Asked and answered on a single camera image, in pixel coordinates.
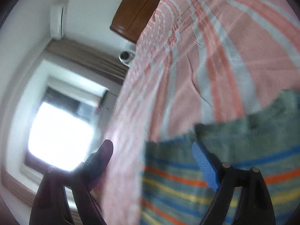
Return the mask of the multicolour striped knit sweater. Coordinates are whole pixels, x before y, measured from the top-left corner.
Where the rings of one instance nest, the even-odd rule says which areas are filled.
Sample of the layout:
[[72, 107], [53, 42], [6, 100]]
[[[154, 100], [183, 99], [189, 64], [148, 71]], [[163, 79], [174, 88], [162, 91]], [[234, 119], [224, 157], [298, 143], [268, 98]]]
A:
[[202, 143], [234, 168], [257, 167], [264, 177], [277, 224], [299, 204], [299, 93], [283, 90], [261, 111], [145, 146], [140, 224], [199, 224], [215, 192], [192, 154]]

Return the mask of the beige window curtain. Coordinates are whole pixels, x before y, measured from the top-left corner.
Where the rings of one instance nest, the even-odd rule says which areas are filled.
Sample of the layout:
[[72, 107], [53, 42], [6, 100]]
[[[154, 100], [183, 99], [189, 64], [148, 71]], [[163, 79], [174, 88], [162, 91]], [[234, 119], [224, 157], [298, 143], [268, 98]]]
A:
[[129, 68], [115, 57], [66, 38], [51, 40], [45, 50], [81, 65], [119, 85], [123, 84]]

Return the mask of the pink striped bed sheet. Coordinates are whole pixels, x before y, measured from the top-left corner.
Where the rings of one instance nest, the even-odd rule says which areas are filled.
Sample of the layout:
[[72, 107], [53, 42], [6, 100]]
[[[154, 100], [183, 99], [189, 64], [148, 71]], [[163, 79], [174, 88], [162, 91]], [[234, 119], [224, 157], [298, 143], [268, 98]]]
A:
[[105, 137], [107, 224], [140, 224], [145, 148], [299, 93], [299, 19], [287, 0], [160, 0]]

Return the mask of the brown wooden headboard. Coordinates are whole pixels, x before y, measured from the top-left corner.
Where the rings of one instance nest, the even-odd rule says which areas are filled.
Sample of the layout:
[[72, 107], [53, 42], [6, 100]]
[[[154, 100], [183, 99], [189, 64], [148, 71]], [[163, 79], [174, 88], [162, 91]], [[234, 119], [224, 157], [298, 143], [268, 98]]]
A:
[[136, 44], [160, 0], [122, 0], [110, 30]]

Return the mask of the white wall air conditioner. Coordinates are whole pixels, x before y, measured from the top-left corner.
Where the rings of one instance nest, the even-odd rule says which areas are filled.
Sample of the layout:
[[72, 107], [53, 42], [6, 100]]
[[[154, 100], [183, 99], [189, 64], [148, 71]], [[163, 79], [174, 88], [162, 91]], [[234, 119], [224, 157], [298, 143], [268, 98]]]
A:
[[67, 3], [55, 3], [50, 7], [50, 36], [60, 40], [65, 36]]

